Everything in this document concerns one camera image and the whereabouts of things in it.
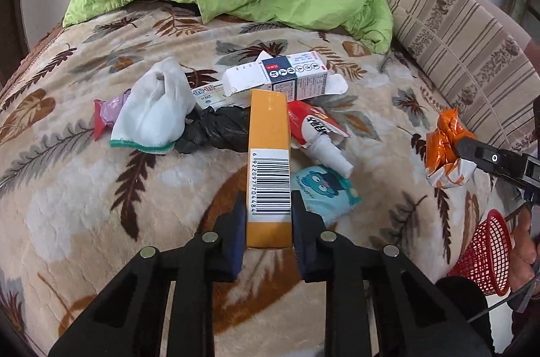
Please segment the person's right hand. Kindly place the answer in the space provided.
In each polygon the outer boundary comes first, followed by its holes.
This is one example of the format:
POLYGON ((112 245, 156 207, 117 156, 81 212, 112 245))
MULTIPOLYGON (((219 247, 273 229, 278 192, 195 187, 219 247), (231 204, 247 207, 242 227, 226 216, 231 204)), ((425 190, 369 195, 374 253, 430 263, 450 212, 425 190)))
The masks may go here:
POLYGON ((522 206, 513 230, 514 245, 509 255, 508 282, 513 292, 517 292, 535 277, 533 265, 539 255, 539 248, 530 235, 530 228, 531 214, 522 206))

